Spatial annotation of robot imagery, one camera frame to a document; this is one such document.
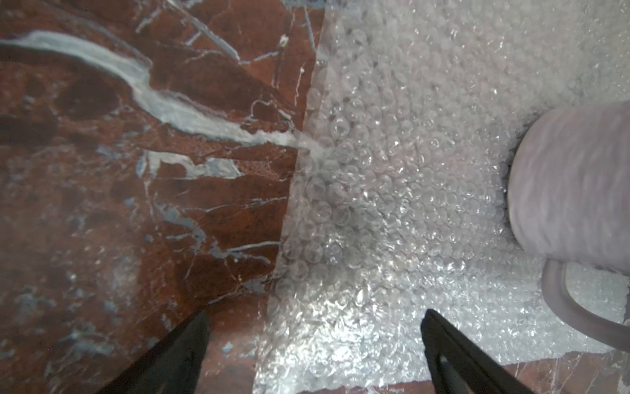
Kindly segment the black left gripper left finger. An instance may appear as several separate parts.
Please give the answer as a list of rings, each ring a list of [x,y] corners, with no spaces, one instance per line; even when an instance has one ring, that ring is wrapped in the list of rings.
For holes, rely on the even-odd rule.
[[[206,310],[184,322],[101,388],[101,393],[193,393],[209,338]]]

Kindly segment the pale pink mug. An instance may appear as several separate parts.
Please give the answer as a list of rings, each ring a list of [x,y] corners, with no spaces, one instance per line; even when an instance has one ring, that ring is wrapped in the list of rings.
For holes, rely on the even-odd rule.
[[[629,104],[553,109],[520,142],[507,205],[525,251],[546,260],[541,292],[551,311],[589,338],[629,349],[629,328],[586,310],[566,286],[582,264],[629,273]]]

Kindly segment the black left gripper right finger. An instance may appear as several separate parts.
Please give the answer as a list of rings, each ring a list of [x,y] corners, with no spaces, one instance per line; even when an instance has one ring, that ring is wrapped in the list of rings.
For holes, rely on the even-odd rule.
[[[436,310],[426,311],[421,333],[435,392],[533,393]]]

